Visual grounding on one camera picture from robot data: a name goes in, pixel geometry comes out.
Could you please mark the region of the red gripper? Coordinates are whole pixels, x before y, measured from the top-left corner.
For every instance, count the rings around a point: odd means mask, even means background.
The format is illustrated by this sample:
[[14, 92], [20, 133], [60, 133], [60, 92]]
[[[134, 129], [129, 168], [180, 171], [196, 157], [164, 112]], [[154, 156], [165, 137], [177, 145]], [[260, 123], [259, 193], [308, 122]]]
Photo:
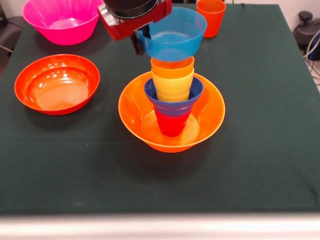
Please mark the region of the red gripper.
[[145, 53], [136, 31], [151, 39], [150, 23], [156, 23], [172, 12], [171, 0], [104, 0], [98, 15], [109, 35], [116, 41], [130, 37], [135, 54]]

